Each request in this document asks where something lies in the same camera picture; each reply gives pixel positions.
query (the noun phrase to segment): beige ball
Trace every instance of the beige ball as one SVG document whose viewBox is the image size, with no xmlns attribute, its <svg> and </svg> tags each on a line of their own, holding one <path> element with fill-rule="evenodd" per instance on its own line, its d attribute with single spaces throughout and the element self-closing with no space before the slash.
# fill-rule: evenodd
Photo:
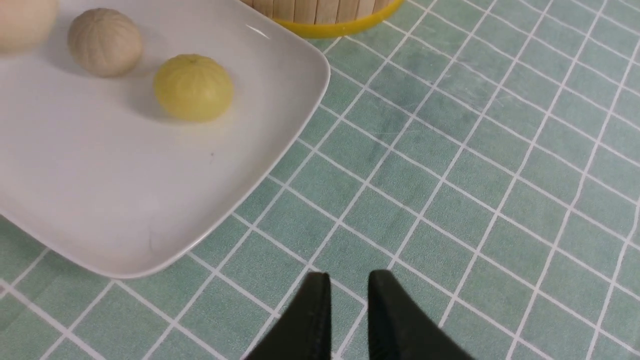
<svg viewBox="0 0 640 360">
<path fill-rule="evenodd" d="M 101 78 L 132 70 L 143 49 L 142 36 L 133 21 L 116 10 L 103 8 L 87 10 L 73 20 L 67 45 L 78 65 Z"/>
<path fill-rule="evenodd" d="M 58 0 L 0 0 L 0 54 L 30 50 L 47 40 Z"/>
</svg>

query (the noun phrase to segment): ball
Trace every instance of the ball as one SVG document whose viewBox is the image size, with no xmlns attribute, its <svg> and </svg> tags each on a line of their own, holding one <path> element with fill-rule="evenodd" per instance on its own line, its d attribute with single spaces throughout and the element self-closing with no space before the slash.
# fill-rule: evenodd
<svg viewBox="0 0 640 360">
<path fill-rule="evenodd" d="M 101 78 L 126 74 L 143 52 L 142 36 L 133 21 L 105 8 L 87 10 L 74 19 L 67 46 L 78 65 Z"/>
<path fill-rule="evenodd" d="M 0 54 L 30 50 L 49 37 L 58 0 L 0 0 Z"/>
<path fill-rule="evenodd" d="M 158 103 L 171 116 L 207 121 L 222 115 L 231 105 L 231 77 L 213 59 L 183 54 L 167 60 L 154 76 Z"/>
</svg>

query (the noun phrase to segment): white plate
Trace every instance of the white plate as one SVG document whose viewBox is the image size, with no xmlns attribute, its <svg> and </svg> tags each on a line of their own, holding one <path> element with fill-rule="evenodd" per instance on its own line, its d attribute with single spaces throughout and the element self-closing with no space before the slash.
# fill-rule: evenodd
<svg viewBox="0 0 640 360">
<path fill-rule="evenodd" d="M 97 79 L 66 47 L 71 20 L 114 8 L 145 55 Z M 165 117 L 158 66 L 210 56 L 236 88 L 216 122 Z M 102 275 L 153 274 L 195 246 L 260 183 L 299 135 L 329 80 L 317 49 L 238 0 L 62 0 L 49 41 L 0 59 L 0 214 Z"/>
</svg>

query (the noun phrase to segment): bamboo steamer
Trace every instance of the bamboo steamer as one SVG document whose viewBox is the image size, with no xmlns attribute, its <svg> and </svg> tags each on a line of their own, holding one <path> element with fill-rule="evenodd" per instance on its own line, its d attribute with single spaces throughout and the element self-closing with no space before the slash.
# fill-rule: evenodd
<svg viewBox="0 0 640 360">
<path fill-rule="evenodd" d="M 391 16 L 403 0 L 242 0 L 304 38 L 341 37 Z"/>
</svg>

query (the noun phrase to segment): green tile pattern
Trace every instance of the green tile pattern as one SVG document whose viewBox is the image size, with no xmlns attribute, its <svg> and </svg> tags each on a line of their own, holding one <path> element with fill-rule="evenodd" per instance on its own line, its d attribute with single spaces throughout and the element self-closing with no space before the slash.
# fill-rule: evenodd
<svg viewBox="0 0 640 360">
<path fill-rule="evenodd" d="M 640 359 L 639 41 L 639 0 L 407 0 L 311 40 L 320 108 L 166 270 L 101 278 L 0 218 L 0 359 L 240 359 L 309 271 L 368 359 L 379 268 L 477 359 Z"/>
</svg>

